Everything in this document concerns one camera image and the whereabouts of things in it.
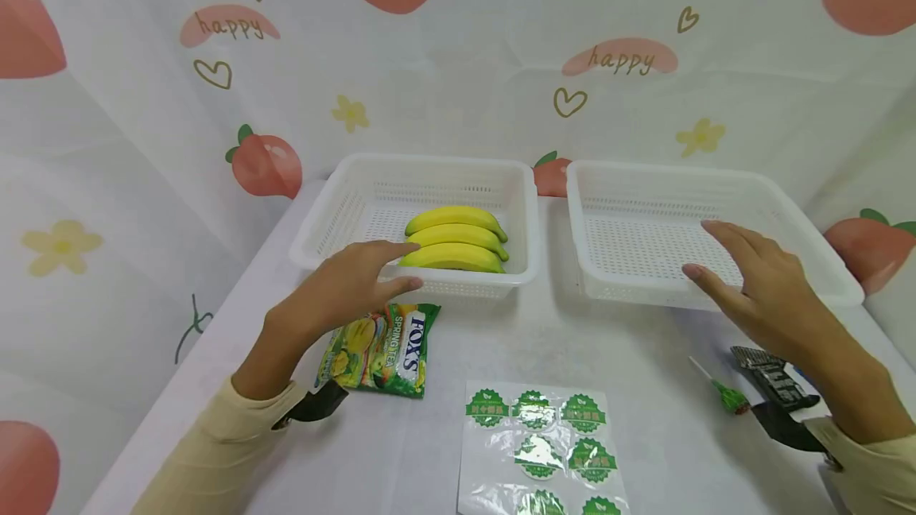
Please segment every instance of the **empty white basket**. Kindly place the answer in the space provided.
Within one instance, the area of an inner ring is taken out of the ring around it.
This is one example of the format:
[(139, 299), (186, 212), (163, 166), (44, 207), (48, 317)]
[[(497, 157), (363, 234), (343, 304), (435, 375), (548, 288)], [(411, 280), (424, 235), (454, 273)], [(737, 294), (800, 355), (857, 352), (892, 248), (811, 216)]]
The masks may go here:
[(426, 155), (357, 153), (341, 161), (302, 223), (289, 256), (297, 265), (318, 265), (354, 242), (404, 242), (416, 215), (445, 206), (486, 209), (506, 231), (506, 274), (398, 267), (382, 278), (415, 275), (422, 292), (499, 299), (534, 279), (540, 253), (537, 189), (531, 167), (520, 161)]
[(683, 273), (688, 262), (740, 288), (728, 252), (700, 226), (722, 219), (773, 238), (801, 259), (829, 306), (861, 304), (862, 287), (795, 202), (757, 173), (574, 161), (567, 191), (585, 296), (717, 310)]

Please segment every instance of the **green lollipop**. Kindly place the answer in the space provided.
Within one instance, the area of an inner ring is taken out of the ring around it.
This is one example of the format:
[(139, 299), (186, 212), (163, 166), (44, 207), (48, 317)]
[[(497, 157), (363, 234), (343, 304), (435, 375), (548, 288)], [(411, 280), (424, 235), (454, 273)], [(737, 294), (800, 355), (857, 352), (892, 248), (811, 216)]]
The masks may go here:
[(747, 401), (745, 395), (743, 395), (739, 390), (728, 388), (722, 382), (715, 380), (715, 378), (710, 376), (709, 372), (707, 372), (703, 366), (700, 366), (700, 363), (697, 362), (697, 360), (694, 360), (692, 356), (688, 358), (689, 361), (691, 361), (700, 372), (703, 372), (706, 380), (710, 381), (712, 386), (718, 390), (719, 399), (722, 400), (722, 407), (725, 408), (725, 410), (728, 410), (730, 413), (734, 413), (735, 415), (741, 415), (742, 413), (750, 410), (750, 402)]

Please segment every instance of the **green round sticker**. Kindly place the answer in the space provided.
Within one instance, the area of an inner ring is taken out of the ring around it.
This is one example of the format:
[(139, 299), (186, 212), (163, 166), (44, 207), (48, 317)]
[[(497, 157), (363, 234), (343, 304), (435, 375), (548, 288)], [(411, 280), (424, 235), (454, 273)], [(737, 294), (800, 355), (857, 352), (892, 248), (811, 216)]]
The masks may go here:
[(474, 421), (484, 428), (494, 428), (503, 418), (510, 415), (510, 406), (496, 390), (486, 388), (479, 390), (471, 399), (471, 403), (464, 406), (464, 415), (474, 418)]
[(561, 417), (579, 433), (591, 433), (607, 424), (607, 414), (589, 396), (577, 394), (562, 406)]
[(518, 515), (566, 515), (560, 498), (547, 490), (537, 490), (521, 498)]
[(549, 439), (536, 435), (525, 438), (514, 453), (514, 462), (535, 479), (550, 479), (554, 472), (563, 468), (563, 458), (553, 449)]
[(592, 497), (585, 502), (582, 515), (620, 515), (620, 509), (608, 498)]
[(614, 455), (607, 453), (601, 442), (584, 437), (576, 442), (570, 454), (569, 467), (591, 483), (601, 483), (617, 468)]
[(553, 424), (556, 411), (540, 391), (530, 389), (518, 396), (518, 401), (512, 406), (512, 416), (532, 430), (543, 430)]

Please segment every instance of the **fabric backdrop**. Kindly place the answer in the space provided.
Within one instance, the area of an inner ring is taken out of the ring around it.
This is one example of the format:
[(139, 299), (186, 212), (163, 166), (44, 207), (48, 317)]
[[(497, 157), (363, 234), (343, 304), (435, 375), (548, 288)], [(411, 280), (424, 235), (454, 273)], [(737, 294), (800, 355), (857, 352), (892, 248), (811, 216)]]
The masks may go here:
[(850, 219), (831, 242), (916, 344), (914, 4), (1, 0), (0, 513), (82, 507), (357, 149), (538, 164), (543, 195), (586, 156), (764, 173)]

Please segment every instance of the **yellow banana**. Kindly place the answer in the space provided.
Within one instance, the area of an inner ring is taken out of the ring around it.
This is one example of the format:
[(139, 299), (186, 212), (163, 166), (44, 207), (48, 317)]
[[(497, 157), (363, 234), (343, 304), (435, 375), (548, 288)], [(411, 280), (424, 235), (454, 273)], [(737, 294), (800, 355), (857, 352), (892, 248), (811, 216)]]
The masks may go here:
[(502, 262), (510, 260), (510, 255), (499, 243), (499, 238), (492, 232), (476, 225), (446, 223), (445, 225), (426, 227), (425, 230), (411, 234), (406, 239), (406, 242), (417, 243), (420, 246), (438, 245), (440, 243), (467, 243), (468, 245), (482, 246), (486, 250), (492, 250)]
[(445, 225), (447, 223), (463, 223), (465, 225), (475, 225), (486, 228), (488, 231), (495, 233), (500, 242), (507, 242), (506, 232), (499, 226), (499, 221), (488, 211), (478, 209), (477, 207), (439, 207), (426, 213), (420, 213), (415, 216), (408, 224), (404, 234), (411, 236), (418, 231), (425, 230), (427, 227)]
[(399, 263), (403, 267), (426, 269), (475, 270), (477, 273), (505, 273), (499, 257), (482, 246), (466, 243), (440, 243), (423, 246), (407, 254)]

